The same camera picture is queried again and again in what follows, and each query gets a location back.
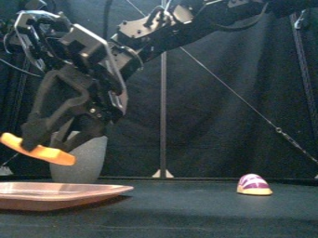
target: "black background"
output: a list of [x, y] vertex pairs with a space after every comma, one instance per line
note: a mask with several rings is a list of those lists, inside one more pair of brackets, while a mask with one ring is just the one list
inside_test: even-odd
[[[148, 14], [160, 1], [130, 1]], [[0, 18], [13, 18], [17, 1], [0, 1]], [[104, 1], [56, 0], [72, 22], [102, 35]], [[301, 30], [311, 90], [316, 101], [316, 14]], [[122, 20], [141, 15], [125, 0], [112, 4], [109, 32]], [[236, 33], [216, 32], [184, 46], [187, 52], [243, 96], [275, 126], [316, 155], [289, 18], [267, 14], [256, 26]], [[22, 66], [22, 55], [1, 58]], [[180, 178], [237, 178], [257, 173], [267, 178], [307, 179], [316, 164], [275, 133], [273, 127], [247, 107], [185, 52], [168, 52], [167, 162]], [[1, 132], [20, 133], [41, 80], [1, 71]], [[149, 177], [160, 165], [160, 58], [128, 80], [129, 105], [122, 120], [109, 126], [102, 176]], [[21, 105], [16, 106], [18, 95]], [[1, 146], [1, 161], [13, 151]], [[48, 175], [48, 164], [20, 156], [9, 163], [14, 174]]]

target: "orange object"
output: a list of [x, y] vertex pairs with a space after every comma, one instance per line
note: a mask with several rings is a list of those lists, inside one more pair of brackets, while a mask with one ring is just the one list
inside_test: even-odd
[[48, 163], [53, 163], [57, 165], [73, 165], [76, 162], [76, 157], [54, 148], [49, 148], [45, 146], [38, 145], [32, 152], [28, 152], [21, 147], [22, 139], [12, 135], [10, 133], [4, 133], [1, 135], [0, 141], [2, 144], [5, 144], [8, 147], [10, 147], [14, 151], [18, 153], [22, 153], [24, 155], [33, 157], [36, 159], [44, 160]]

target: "white pot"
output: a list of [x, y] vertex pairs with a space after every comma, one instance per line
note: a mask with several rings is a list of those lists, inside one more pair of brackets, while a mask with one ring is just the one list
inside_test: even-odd
[[69, 152], [76, 156], [73, 165], [49, 164], [53, 181], [60, 183], [94, 183], [104, 164], [105, 148], [106, 137], [93, 138]]

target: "metal pole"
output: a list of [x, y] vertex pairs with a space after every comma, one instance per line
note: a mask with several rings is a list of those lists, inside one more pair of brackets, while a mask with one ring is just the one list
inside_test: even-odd
[[161, 55], [161, 90], [160, 90], [160, 179], [167, 178], [167, 52]]

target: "pink tray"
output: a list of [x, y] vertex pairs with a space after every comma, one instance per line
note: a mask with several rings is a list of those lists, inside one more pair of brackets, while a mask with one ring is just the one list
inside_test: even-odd
[[121, 185], [0, 182], [0, 209], [50, 211], [104, 201], [129, 190]]

